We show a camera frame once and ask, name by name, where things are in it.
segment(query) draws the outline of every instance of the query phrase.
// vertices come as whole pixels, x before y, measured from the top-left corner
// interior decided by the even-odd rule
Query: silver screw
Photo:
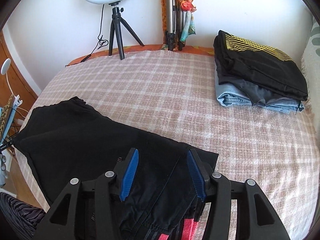
[[[247,180],[247,183],[248,183],[248,185],[250,185],[250,186],[256,185],[256,182],[255,182],[253,179],[248,179],[248,180]]]
[[[107,177],[107,178],[111,178],[111,177],[113,177],[115,175],[115,173],[113,172],[113,171],[107,171],[106,173],[105,173],[105,176]]]
[[[79,182],[79,179],[77,179],[77,178],[74,178],[74,179],[70,180],[70,183],[71,183],[72,185],[75,185],[75,184],[77,184],[78,182]]]
[[[212,177],[214,177],[214,178],[216,178],[216,179],[219,179],[219,178],[221,178],[221,173],[219,173],[219,172],[214,172],[214,173],[212,173]]]

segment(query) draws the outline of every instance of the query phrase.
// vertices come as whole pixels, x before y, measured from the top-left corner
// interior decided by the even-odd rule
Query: folded clothes stack
[[[216,97],[222,106],[261,106],[287,114],[304,109],[307,82],[284,52],[224,31],[213,46]]]

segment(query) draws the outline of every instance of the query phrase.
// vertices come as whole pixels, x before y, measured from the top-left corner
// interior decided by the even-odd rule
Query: beige checkered blanket
[[[222,107],[215,98],[214,69],[213,57],[169,51],[132,52],[123,61],[118,55],[94,58],[58,73],[33,108],[78,96],[114,121],[216,152],[216,171],[232,180],[256,180],[291,239],[303,239],[319,180],[319,150],[309,116]],[[26,158],[19,152],[17,158],[31,191],[48,210]],[[234,212],[233,206],[230,239]],[[202,237],[206,213],[196,239]]]

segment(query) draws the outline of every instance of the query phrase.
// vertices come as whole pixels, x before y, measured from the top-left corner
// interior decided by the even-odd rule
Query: wooden door
[[[8,70],[8,80],[14,95],[20,95],[20,99],[23,101],[21,104],[21,108],[29,111],[33,106],[34,102],[38,98],[36,93],[31,89],[26,80],[21,75],[17,66],[15,65],[12,57],[9,53],[7,45],[4,41],[3,33],[0,32],[0,68],[3,62],[7,59],[11,59],[11,65]],[[6,76],[0,74],[0,106],[3,107],[7,104],[9,97],[11,95],[11,91],[7,84]]]

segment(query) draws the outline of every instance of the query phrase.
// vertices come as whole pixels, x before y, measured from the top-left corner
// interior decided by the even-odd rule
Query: yellow line pattern
[[[252,51],[260,51],[263,50],[272,56],[277,57],[282,61],[292,60],[287,54],[279,49],[275,49],[269,46],[262,46],[253,41],[245,40],[233,35],[226,34],[226,46],[228,50],[236,50],[236,51],[245,51],[247,49]]]

